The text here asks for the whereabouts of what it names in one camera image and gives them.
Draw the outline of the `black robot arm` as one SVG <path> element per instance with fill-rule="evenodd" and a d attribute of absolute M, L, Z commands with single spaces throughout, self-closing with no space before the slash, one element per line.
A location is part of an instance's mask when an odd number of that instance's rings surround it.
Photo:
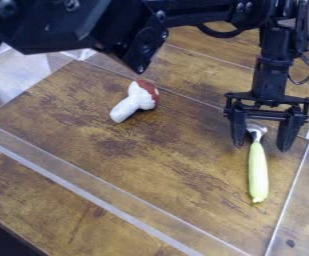
<path fill-rule="evenodd" d="M 309 98 L 285 94 L 290 67 L 309 51 L 309 0 L 0 0 L 0 46 L 21 54 L 92 49 L 140 74 L 168 36 L 194 26 L 215 38 L 259 31 L 251 90 L 225 94 L 233 144 L 246 121 L 279 123 L 277 148 L 290 149 L 309 119 Z"/>

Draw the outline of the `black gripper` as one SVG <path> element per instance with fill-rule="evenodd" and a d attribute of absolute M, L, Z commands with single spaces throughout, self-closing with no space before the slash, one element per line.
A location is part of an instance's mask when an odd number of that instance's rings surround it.
<path fill-rule="evenodd" d="M 225 117 L 230 120 L 230 132 L 235 147 L 243 145 L 247 119 L 281 121 L 277 148 L 286 152 L 295 140 L 303 121 L 309 118 L 309 98 L 285 94 L 293 60 L 258 57 L 251 89 L 227 92 Z"/>

